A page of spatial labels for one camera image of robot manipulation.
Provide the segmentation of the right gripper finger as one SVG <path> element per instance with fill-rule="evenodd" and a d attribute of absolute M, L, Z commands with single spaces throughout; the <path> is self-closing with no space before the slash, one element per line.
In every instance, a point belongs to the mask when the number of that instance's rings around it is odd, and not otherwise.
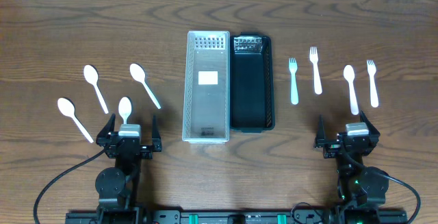
<path fill-rule="evenodd" d="M 373 126 L 373 124 L 369 121 L 369 119 L 367 118 L 367 116 L 365 115 L 363 110 L 360 111 L 359 118 L 360 118 L 361 122 L 366 124 L 366 126 L 369 130 L 370 136 L 379 137 L 381 135 L 380 132 L 375 128 L 375 126 Z"/>
<path fill-rule="evenodd" d="M 324 140 L 324 139 L 325 139 L 324 121 L 323 121 L 322 115 L 320 115 L 315 140 L 319 141 L 319 140 Z"/>

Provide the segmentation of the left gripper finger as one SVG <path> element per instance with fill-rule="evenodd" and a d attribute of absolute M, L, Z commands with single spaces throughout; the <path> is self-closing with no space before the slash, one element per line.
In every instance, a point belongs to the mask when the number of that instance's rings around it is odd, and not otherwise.
<path fill-rule="evenodd" d="M 116 119 L 116 115 L 112 114 L 106 125 L 98 133 L 97 138 L 108 138 L 111 136 L 111 133 L 114 131 L 115 119 Z"/>
<path fill-rule="evenodd" d="M 159 134 L 158 125 L 157 125 L 157 119 L 156 116 L 153 116 L 153 127 L 152 127 L 152 142 L 154 145 L 160 145 L 161 144 L 161 136 Z"/>

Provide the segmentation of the white fork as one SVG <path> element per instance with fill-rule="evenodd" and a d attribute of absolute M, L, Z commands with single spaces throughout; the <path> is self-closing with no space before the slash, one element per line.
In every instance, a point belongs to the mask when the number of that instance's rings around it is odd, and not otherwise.
<path fill-rule="evenodd" d="M 312 65 L 313 65 L 313 87 L 314 87 L 314 92 L 317 95 L 321 95 L 322 94 L 322 83 L 321 83 L 321 79 L 320 79 L 320 73 L 319 73 L 319 68 L 318 68 L 318 49 L 317 47 L 310 47 L 309 50 L 309 60 L 311 61 Z"/>
<path fill-rule="evenodd" d="M 373 108 L 379 106 L 376 82 L 374 76 L 376 74 L 376 65 L 373 60 L 367 60 L 367 70 L 370 78 L 370 104 Z"/>

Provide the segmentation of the pale blue plastic fork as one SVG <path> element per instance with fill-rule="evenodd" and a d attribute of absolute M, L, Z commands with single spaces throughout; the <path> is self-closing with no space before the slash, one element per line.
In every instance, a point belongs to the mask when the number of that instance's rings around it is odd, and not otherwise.
<path fill-rule="evenodd" d="M 296 72 L 298 70 L 298 65 L 295 58 L 289 58 L 289 71 L 291 74 L 291 103 L 297 105 L 299 102 L 298 98 L 298 88 L 296 83 Z"/>

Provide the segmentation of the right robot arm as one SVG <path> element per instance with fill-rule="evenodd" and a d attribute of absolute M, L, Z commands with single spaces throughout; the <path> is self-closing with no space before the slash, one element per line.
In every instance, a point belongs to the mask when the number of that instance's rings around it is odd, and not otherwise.
<path fill-rule="evenodd" d="M 334 158 L 337 164 L 337 194 L 342 202 L 325 210 L 323 223 L 380 223 L 378 207 L 386 202 L 389 188 L 386 172 L 366 167 L 363 157 L 377 146 L 380 132 L 364 112 L 358 123 L 349 123 L 346 130 L 328 139 L 324 121 L 319 118 L 314 147 L 323 149 L 325 159 Z"/>

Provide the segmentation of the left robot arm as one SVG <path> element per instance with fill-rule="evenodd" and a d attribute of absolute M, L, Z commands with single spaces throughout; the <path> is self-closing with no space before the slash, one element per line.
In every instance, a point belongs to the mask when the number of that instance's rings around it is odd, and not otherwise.
<path fill-rule="evenodd" d="M 136 204 L 143 160 L 151 160 L 155 152 L 162 150 L 157 120 L 153 118 L 152 143 L 141 143 L 141 127 L 137 124 L 125 124 L 115 131 L 116 115 L 109 118 L 107 124 L 98 133 L 96 144 L 110 159 L 115 160 L 113 167 L 102 170 L 95 181 L 99 194 L 97 223 L 151 223 L 145 208 Z"/>

